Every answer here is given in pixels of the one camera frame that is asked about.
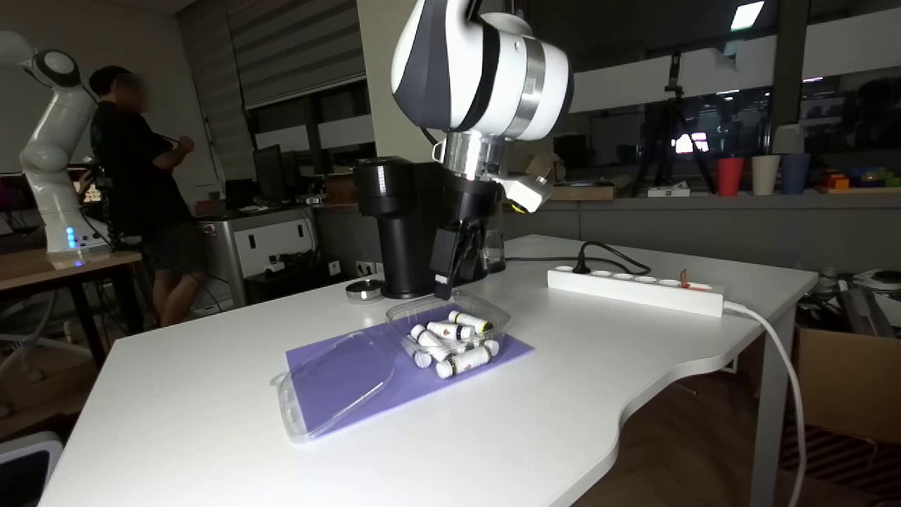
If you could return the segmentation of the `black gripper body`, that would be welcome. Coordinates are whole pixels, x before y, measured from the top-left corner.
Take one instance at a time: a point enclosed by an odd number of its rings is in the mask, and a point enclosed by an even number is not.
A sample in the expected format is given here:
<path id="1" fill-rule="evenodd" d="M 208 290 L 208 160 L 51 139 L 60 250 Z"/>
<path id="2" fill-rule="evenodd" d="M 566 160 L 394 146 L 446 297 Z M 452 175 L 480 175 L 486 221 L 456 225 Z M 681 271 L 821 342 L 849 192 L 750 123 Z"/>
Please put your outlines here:
<path id="1" fill-rule="evenodd" d="M 452 218 L 438 228 L 432 249 L 432 275 L 438 294 L 452 294 L 487 275 L 483 261 L 487 221 L 505 192 L 493 181 L 456 181 L 452 187 Z"/>

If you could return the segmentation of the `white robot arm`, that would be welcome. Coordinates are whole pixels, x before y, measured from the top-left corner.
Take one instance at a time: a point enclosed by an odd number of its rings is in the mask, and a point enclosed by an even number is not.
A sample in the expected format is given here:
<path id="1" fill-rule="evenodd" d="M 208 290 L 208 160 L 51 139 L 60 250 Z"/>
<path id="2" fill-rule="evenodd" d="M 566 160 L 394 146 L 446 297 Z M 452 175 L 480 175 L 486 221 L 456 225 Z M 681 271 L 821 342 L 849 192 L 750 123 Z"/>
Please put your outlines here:
<path id="1" fill-rule="evenodd" d="M 545 142 L 570 106 L 573 63 L 509 11 L 483 0 L 417 0 L 393 57 L 393 97 L 421 129 L 442 129 L 438 163 L 453 175 L 453 212 L 438 232 L 432 275 L 452 294 L 486 275 L 487 218 L 501 201 L 536 214 L 539 184 L 508 177 L 497 146 Z"/>

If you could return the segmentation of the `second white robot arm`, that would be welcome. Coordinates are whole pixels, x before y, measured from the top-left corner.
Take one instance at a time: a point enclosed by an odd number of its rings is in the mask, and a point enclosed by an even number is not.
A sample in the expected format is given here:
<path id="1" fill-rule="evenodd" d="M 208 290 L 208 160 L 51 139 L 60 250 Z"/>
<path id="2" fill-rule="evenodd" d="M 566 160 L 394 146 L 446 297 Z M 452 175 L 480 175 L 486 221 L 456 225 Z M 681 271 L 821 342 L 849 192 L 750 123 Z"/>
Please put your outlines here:
<path id="1" fill-rule="evenodd" d="M 51 91 L 42 119 L 20 150 L 20 170 L 42 218 L 48 261 L 53 267 L 77 264 L 103 250 L 69 175 L 80 139 L 96 112 L 96 98 L 81 84 L 70 53 L 38 52 L 14 32 L 0 32 L 0 66 L 18 66 Z"/>

